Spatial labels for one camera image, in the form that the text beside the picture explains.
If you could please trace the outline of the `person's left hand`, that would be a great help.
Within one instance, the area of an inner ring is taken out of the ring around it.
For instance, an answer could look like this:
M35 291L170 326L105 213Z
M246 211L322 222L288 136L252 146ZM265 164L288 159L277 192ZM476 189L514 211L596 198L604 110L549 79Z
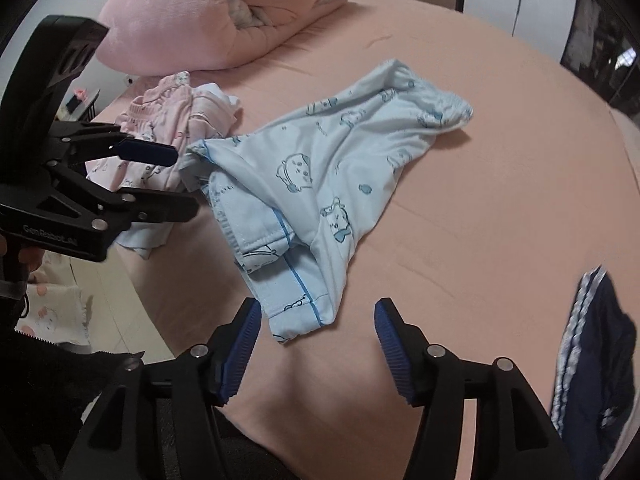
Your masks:
M35 247L22 247L14 238L0 237L1 278L7 282L27 281L29 274L37 270L42 263L44 250Z

